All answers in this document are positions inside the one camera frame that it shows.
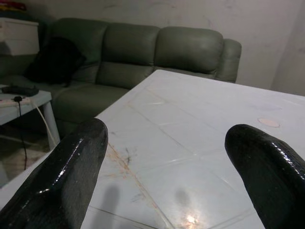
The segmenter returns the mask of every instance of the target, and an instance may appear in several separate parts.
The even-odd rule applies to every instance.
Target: black cable
[[[19,105],[19,115],[20,115],[20,125],[22,126],[22,115],[21,115],[21,107],[20,107],[20,101],[22,101],[22,97],[21,96],[16,96],[13,100],[15,102],[18,102],[18,105]],[[24,149],[24,154],[25,154],[24,170],[26,170],[26,168],[27,168],[27,161],[28,161],[27,148],[25,147],[25,143],[24,143],[24,139],[23,139],[23,135],[22,135],[22,130],[21,129],[19,129],[19,133],[20,133],[20,138],[21,138],[21,141],[22,141],[22,145],[23,145],[23,149]]]

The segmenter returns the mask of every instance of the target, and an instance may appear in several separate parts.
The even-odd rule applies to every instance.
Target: white table
[[[159,70],[97,118],[109,146],[83,229],[263,229],[225,152],[227,130],[255,126],[305,158],[296,95]],[[0,207],[32,169],[2,189]]]
[[[3,94],[0,90],[0,99],[11,99],[14,98],[17,95],[13,94]],[[44,112],[44,118],[46,120],[46,123],[49,126],[50,132],[52,136],[54,137],[55,143],[53,143],[50,134],[48,132],[48,140],[50,149],[53,149],[60,141],[52,106],[51,106],[51,100],[52,96],[50,92],[45,91],[39,91],[37,95],[34,95],[30,97],[32,101],[37,106],[43,106],[43,112]],[[32,104],[24,104],[21,106],[21,114],[24,115],[32,110],[36,109],[35,106]],[[20,116],[19,114],[19,107],[18,106],[11,106],[11,107],[0,107],[0,125],[3,125],[5,123],[8,123]]]

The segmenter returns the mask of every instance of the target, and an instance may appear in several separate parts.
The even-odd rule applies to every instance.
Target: white cabinet
[[[38,23],[0,18],[0,54],[15,56],[38,52]]]

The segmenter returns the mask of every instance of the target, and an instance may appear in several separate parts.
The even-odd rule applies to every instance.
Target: power strip
[[[30,104],[31,99],[28,97],[23,97],[22,101],[20,101],[20,105]],[[15,102],[12,99],[0,99],[0,107],[9,107],[9,106],[18,106],[18,102]]]

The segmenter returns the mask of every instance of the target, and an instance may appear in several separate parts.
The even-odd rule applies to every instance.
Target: white wall
[[[269,89],[302,0],[23,0],[49,22],[78,17],[210,28],[243,46],[237,82]]]
[[[277,69],[272,89],[305,95],[305,1]]]

